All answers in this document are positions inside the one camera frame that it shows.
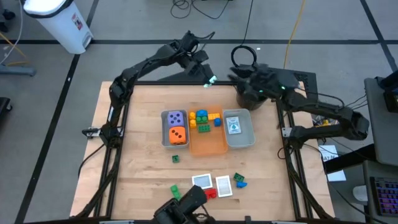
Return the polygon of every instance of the small card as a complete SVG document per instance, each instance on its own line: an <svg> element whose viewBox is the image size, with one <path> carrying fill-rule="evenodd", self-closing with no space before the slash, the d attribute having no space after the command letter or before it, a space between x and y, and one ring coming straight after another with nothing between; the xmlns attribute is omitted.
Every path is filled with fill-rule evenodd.
<svg viewBox="0 0 398 224"><path fill-rule="evenodd" d="M226 118L226 124L228 126L228 134L241 133L241 125L239 124L238 117Z"/></svg>
<svg viewBox="0 0 398 224"><path fill-rule="evenodd" d="M232 196L231 181L229 176L216 177L218 197Z"/></svg>
<svg viewBox="0 0 398 224"><path fill-rule="evenodd" d="M192 184L201 187L202 189L209 189L213 187L210 174L196 175L192 177Z"/></svg>

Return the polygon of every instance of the toy block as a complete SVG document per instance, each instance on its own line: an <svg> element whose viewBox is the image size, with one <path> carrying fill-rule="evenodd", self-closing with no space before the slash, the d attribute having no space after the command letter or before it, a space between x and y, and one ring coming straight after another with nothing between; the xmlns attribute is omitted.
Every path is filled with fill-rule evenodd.
<svg viewBox="0 0 398 224"><path fill-rule="evenodd" d="M214 126L215 127L220 127L221 126L221 119L220 118L214 119Z"/></svg>
<svg viewBox="0 0 398 224"><path fill-rule="evenodd" d="M197 111L197 117L198 116L207 116L207 110L198 110Z"/></svg>
<svg viewBox="0 0 398 224"><path fill-rule="evenodd" d="M213 121L216 118L220 118L220 114L219 113L213 113L213 114L209 114L209 121Z"/></svg>
<svg viewBox="0 0 398 224"><path fill-rule="evenodd" d="M194 112L189 113L189 119L196 119L197 115Z"/></svg>
<svg viewBox="0 0 398 224"><path fill-rule="evenodd" d="M199 125L198 126L198 132L199 133L205 133L210 131L210 125L209 124L204 124L204 125Z"/></svg>
<svg viewBox="0 0 398 224"><path fill-rule="evenodd" d="M169 140L171 145L187 143L187 136L184 127L172 127L169 129Z"/></svg>
<svg viewBox="0 0 398 224"><path fill-rule="evenodd" d="M190 128L195 128L197 126L197 121L195 121L194 119L189 121L189 127Z"/></svg>
<svg viewBox="0 0 398 224"><path fill-rule="evenodd" d="M172 194L175 199L177 199L177 200L181 199L180 191L178 190L178 187L176 185L171 186L170 190L172 191Z"/></svg>
<svg viewBox="0 0 398 224"><path fill-rule="evenodd" d="M178 157L178 155L172 156L172 160L173 160L173 163L180 162L180 158Z"/></svg>
<svg viewBox="0 0 398 224"><path fill-rule="evenodd" d="M242 175L239 174L239 173L235 173L235 175L234 175L234 180L236 180L236 181L238 181L238 182L242 182L243 179L244 179L244 176L242 176Z"/></svg>
<svg viewBox="0 0 398 224"><path fill-rule="evenodd" d="M247 186L248 185L248 183L245 183L245 182L237 182L236 183L236 187L237 188L244 188L245 186Z"/></svg>
<svg viewBox="0 0 398 224"><path fill-rule="evenodd" d="M181 111L171 111L167 115L167 121L169 123L169 128L182 126L184 127L184 119L182 117Z"/></svg>
<svg viewBox="0 0 398 224"><path fill-rule="evenodd" d="M211 198L216 198L217 197L217 190L216 189L207 189L205 190L206 198L207 200Z"/></svg>
<svg viewBox="0 0 398 224"><path fill-rule="evenodd" d="M207 116L197 116L197 124L206 124Z"/></svg>

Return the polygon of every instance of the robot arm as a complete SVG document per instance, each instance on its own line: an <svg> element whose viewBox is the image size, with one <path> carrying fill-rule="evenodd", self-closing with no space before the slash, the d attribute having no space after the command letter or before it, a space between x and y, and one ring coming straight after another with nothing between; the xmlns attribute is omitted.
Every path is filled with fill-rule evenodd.
<svg viewBox="0 0 398 224"><path fill-rule="evenodd" d="M368 136L369 121L359 112L349 107L336 106L297 93L299 82L286 70L273 70L266 64L241 65L231 70L235 75L229 78L238 83L238 91L250 100L270 98L282 102L286 111L305 111L333 118L339 123L331 126L304 128L294 126L282 130L294 149L300 149L309 139L344 137L350 140L363 140Z"/></svg>
<svg viewBox="0 0 398 224"><path fill-rule="evenodd" d="M120 130L117 129L117 126L122 109L129 102L136 81L144 75L159 67L178 63L184 68L184 72L174 76L202 77L205 87L210 86L217 80L210 66L201 64L208 59L206 52L204 50L192 51L198 47L199 39L201 38L188 31L182 40L175 40L162 46L155 55L123 70L122 74L114 79L109 88L111 111L106 124L101 127L99 133L106 146L117 147L121 143Z"/></svg>

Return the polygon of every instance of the foam dice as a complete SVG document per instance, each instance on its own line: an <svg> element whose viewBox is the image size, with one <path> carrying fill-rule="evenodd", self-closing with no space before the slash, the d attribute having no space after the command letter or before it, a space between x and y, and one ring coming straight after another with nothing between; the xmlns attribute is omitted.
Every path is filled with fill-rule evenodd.
<svg viewBox="0 0 398 224"><path fill-rule="evenodd" d="M171 111L167 115L167 121L169 122L169 128L181 126L184 127L184 119L180 111Z"/></svg>

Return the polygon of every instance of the orange dice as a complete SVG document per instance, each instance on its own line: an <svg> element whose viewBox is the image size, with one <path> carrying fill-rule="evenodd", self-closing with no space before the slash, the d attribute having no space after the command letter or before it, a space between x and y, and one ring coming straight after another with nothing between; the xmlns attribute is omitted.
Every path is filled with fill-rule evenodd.
<svg viewBox="0 0 398 224"><path fill-rule="evenodd" d="M169 140L173 146L187 143L187 136L185 135L184 127L172 127L169 129Z"/></svg>

